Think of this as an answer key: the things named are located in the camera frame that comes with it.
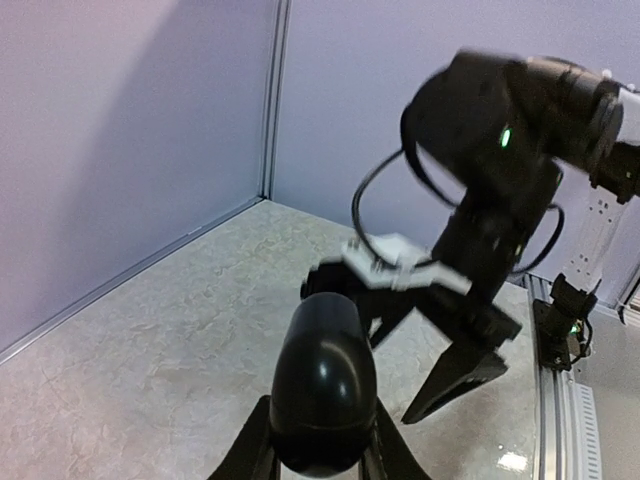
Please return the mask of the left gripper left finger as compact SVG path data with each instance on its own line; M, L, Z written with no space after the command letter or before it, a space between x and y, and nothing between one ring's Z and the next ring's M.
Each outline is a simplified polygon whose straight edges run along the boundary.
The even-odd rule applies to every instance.
M269 406L270 396L261 396L209 480L280 478L280 461L271 444Z

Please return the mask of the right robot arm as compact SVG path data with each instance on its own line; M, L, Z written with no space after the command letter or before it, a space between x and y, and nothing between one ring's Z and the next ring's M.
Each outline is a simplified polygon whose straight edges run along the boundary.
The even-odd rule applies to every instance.
M350 298L380 345L412 312L449 340L412 400L414 424L506 370L498 351L520 324L495 296L520 258L560 185L560 163L626 203L639 193L639 93L555 57L509 57L462 49L405 107L401 147L415 177L433 181L429 154L465 190L429 253L396 235L356 235L336 261L312 270L301 293Z

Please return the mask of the black charging case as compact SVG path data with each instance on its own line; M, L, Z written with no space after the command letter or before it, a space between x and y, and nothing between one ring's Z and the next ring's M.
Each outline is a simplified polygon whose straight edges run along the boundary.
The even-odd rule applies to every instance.
M276 362L269 420L280 461L310 478L349 470L376 418L373 354L355 304L321 292L295 310Z

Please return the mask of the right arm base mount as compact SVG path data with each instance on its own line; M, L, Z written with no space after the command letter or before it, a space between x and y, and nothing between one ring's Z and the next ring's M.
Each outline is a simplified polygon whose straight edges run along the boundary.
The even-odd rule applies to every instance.
M537 358L540 367L553 371L570 371L589 353L593 328L588 319L597 303L598 285L587 291L573 286L564 273L559 273L551 288L551 302L534 298L533 323L536 332ZM571 359L569 338L578 325L578 353Z

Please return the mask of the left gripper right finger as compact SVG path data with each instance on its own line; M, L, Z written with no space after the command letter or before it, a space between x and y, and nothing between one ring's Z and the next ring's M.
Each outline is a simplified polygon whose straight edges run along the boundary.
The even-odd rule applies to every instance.
M371 441L362 456L365 480L431 480L419 465L380 399Z

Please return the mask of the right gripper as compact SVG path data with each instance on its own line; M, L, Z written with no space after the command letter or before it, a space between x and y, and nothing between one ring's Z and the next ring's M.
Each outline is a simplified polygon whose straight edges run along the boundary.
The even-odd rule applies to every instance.
M493 350L515 339L522 329L494 304L442 285L405 291L370 289L343 260L323 261L309 271L301 284L300 298L320 292L338 293L355 303L373 350L413 311L449 340L468 341L475 347L451 344L440 355L401 419L407 425L420 422L456 398L504 375L508 367Z

